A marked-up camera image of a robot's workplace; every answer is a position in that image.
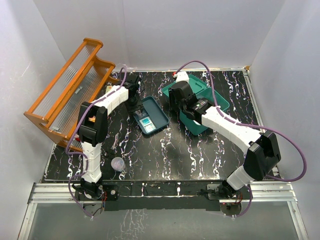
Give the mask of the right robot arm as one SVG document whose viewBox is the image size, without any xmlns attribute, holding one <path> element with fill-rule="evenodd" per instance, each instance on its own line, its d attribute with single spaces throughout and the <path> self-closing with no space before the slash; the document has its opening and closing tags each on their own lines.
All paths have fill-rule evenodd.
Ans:
<svg viewBox="0 0 320 240">
<path fill-rule="evenodd" d="M 220 106 L 198 98 L 186 81 L 174 83 L 168 89 L 169 107 L 182 111 L 191 121 L 210 128 L 233 142 L 244 153 L 244 163 L 233 171 L 209 194 L 233 199 L 241 188 L 253 181 L 263 180 L 281 160 L 276 135 L 267 130 L 241 126 L 240 122 L 220 110 Z"/>
</svg>

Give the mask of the teal white wipe packet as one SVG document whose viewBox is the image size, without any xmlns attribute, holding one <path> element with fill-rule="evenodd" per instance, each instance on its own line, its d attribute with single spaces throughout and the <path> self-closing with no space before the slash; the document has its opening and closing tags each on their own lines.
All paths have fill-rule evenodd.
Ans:
<svg viewBox="0 0 320 240">
<path fill-rule="evenodd" d="M 150 119 L 149 116 L 141 119 L 140 123 L 142 125 L 142 128 L 145 130 L 145 132 L 147 134 L 151 133 L 154 130 L 156 130 L 156 126 L 154 125 L 154 123 L 152 122 L 152 120 Z"/>
</svg>

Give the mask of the blue divided tray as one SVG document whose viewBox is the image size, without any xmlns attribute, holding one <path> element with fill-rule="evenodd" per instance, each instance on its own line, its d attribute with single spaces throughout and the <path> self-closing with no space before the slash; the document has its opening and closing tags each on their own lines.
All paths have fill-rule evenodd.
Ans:
<svg viewBox="0 0 320 240">
<path fill-rule="evenodd" d="M 155 134 L 163 130 L 169 125 L 169 122 L 170 122 L 169 118 L 164 113 L 164 111 L 162 110 L 162 108 L 160 107 L 160 105 L 157 103 L 157 101 L 153 96 L 147 96 L 143 98 L 141 101 L 142 101 L 144 110 L 147 112 L 147 115 L 145 117 L 150 117 L 150 119 L 152 120 L 153 124 L 156 127 L 156 130 L 150 133 L 146 133 L 142 127 L 142 124 L 140 123 L 140 120 L 135 119 L 133 115 L 135 121 L 137 122 L 138 126 L 140 127 L 144 135 L 150 136 L 152 134 Z"/>
</svg>

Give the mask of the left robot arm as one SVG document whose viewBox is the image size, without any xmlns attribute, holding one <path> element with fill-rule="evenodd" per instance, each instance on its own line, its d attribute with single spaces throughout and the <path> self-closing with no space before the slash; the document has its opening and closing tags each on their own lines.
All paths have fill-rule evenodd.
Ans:
<svg viewBox="0 0 320 240">
<path fill-rule="evenodd" d="M 118 82 L 95 100 L 83 102 L 80 106 L 77 134 L 82 147 L 83 172 L 80 186 L 72 187 L 92 200 L 103 195 L 102 172 L 100 167 L 101 147 L 108 134 L 108 115 L 122 103 L 132 115 L 144 109 L 138 90 L 143 83 L 139 75 L 130 75 L 124 83 Z"/>
</svg>

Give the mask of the small clear bag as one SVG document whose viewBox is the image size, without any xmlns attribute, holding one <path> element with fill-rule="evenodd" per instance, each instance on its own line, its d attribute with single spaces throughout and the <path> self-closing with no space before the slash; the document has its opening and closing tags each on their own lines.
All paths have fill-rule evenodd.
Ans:
<svg viewBox="0 0 320 240">
<path fill-rule="evenodd" d="M 134 112 L 134 118 L 138 121 L 145 118 L 146 115 L 147 115 L 147 112 L 144 109 L 140 109 Z"/>
</svg>

